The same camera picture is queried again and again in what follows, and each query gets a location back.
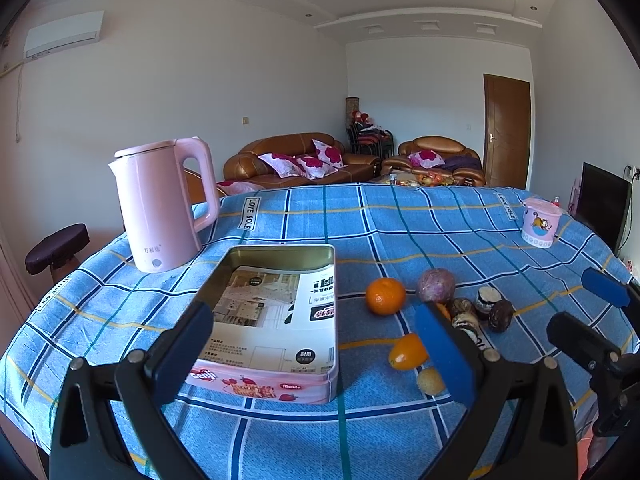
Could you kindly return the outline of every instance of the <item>kettle lid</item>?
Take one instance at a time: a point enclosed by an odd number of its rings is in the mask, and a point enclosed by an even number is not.
[[[167,148],[168,146],[175,146],[175,139],[173,140],[161,140],[159,142],[152,142],[150,144],[143,144],[142,146],[135,146],[133,148],[126,148],[125,150],[119,150],[113,156],[120,158],[121,156],[136,155],[137,153],[150,152],[151,150],[158,150],[159,148]]]

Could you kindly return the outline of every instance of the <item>pink electric kettle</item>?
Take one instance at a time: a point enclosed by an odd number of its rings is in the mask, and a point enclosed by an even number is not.
[[[195,158],[209,210],[193,219],[183,164]],[[136,267],[164,272],[180,267],[202,248],[198,231],[218,217],[220,202],[206,142],[198,137],[164,140],[120,150],[109,167],[116,176],[122,218]]]

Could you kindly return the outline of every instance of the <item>blue checkered tablecloth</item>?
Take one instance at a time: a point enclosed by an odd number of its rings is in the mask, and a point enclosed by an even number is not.
[[[342,393],[329,404],[307,406],[185,384],[164,414],[212,479],[417,478],[463,415],[447,392],[431,397],[418,390],[420,368],[398,372],[386,359],[393,342],[412,330],[419,304],[415,286],[430,267],[455,274],[457,296],[474,298],[480,286],[491,283],[514,304],[511,327],[503,334],[485,333],[487,343],[510,360],[555,356],[578,432],[593,417],[595,398],[588,375],[547,341],[548,320],[565,310],[623,351],[637,341],[617,309],[580,285],[587,267],[628,282],[625,267],[567,215],[549,250],[526,244],[520,238],[526,191],[345,184],[255,195],[260,206],[254,231],[239,229],[247,195],[224,198],[214,226],[200,233],[203,249],[178,269],[139,272],[126,234],[85,261],[44,307],[34,310],[0,361],[0,408],[7,417],[49,450],[71,359],[84,356],[103,364],[119,361],[133,348],[148,348],[175,324],[217,262],[237,244],[335,246]],[[406,287],[408,304],[396,316],[373,316],[364,304],[366,286],[380,276],[397,278]],[[114,411],[139,470],[156,478],[120,403],[114,403]],[[488,470],[510,413],[506,407],[474,476]]]

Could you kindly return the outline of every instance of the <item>open tin box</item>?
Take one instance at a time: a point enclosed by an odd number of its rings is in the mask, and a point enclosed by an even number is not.
[[[193,301],[213,331],[186,382],[265,400],[325,404],[338,375],[335,250],[236,246]]]

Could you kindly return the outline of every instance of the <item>leather armchair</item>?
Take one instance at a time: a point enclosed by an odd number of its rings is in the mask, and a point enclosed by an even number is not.
[[[450,156],[465,155],[472,156],[480,160],[480,156],[471,148],[456,140],[441,136],[418,137],[414,140],[408,140],[398,146],[398,155],[386,158],[382,161],[382,174],[389,174],[393,170],[402,170],[414,174],[426,172],[424,168],[414,168],[408,159],[411,153],[417,153],[420,150],[433,150],[442,158],[447,160]],[[486,185],[484,171],[475,170],[473,168],[459,168],[452,173],[439,168],[431,168],[429,171],[437,171],[443,176],[451,175],[455,181],[462,185],[467,179],[471,180],[476,187]]]
[[[258,158],[259,155],[265,153],[315,156],[314,139],[338,148],[346,166],[336,173],[317,180],[309,180],[302,176],[280,178],[273,171],[273,168]],[[380,173],[380,158],[372,155],[344,153],[342,143],[329,134],[319,132],[290,134],[254,140],[242,148],[237,155],[226,161],[223,173],[225,180],[246,180],[267,188],[367,182]]]

